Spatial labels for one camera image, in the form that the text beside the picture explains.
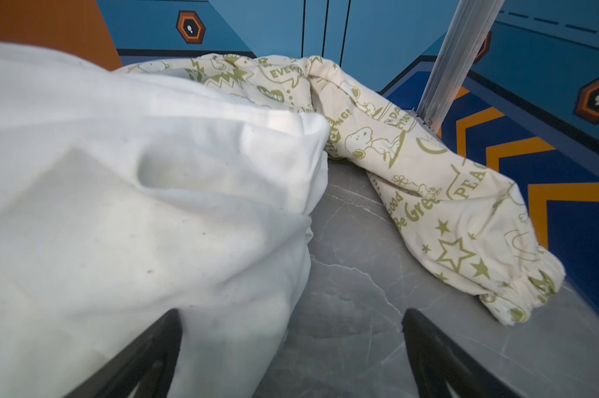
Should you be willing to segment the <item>cream green cartoon print cloth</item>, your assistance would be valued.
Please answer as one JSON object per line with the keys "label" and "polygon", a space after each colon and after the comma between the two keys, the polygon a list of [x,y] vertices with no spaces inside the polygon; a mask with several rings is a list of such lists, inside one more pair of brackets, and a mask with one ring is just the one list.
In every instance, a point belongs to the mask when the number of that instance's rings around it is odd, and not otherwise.
{"label": "cream green cartoon print cloth", "polygon": [[410,253],[502,324],[526,322],[561,289],[565,267],[539,244],[516,183],[448,149],[333,61],[207,54],[122,72],[182,77],[269,109],[321,114],[326,153],[367,172]]}

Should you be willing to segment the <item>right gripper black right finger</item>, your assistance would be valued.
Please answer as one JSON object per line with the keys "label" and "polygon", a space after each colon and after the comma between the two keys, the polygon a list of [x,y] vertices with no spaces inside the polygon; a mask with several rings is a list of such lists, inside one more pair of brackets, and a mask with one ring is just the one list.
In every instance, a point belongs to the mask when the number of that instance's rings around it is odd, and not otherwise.
{"label": "right gripper black right finger", "polygon": [[420,397],[517,397],[415,308],[402,320],[405,347]]}

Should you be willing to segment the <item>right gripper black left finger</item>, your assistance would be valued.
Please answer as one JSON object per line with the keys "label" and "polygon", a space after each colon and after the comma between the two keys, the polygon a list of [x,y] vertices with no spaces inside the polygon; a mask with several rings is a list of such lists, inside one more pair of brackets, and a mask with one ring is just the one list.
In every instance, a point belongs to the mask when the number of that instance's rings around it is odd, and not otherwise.
{"label": "right gripper black left finger", "polygon": [[178,310],[168,310],[69,397],[165,397],[183,337]]}

